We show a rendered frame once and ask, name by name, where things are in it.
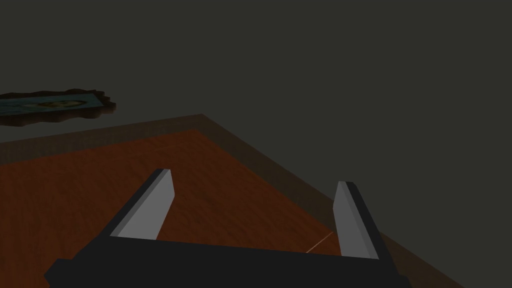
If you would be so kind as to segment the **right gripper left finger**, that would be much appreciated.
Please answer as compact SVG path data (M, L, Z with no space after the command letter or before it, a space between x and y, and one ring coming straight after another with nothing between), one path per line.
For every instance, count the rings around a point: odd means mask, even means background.
M155 240L174 198L171 171L156 169L99 235Z

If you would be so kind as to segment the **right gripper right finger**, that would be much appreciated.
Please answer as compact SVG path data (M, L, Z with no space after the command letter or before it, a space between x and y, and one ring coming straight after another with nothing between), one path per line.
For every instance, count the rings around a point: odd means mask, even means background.
M338 182L332 210L342 256L390 259L390 253L354 182Z

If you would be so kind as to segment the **dark framed wall picture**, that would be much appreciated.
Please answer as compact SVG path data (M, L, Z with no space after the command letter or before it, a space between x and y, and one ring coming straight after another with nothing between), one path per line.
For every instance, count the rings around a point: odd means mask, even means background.
M23 127L60 123L73 118L96 119L113 114L116 103L100 90L68 89L0 94L0 126Z

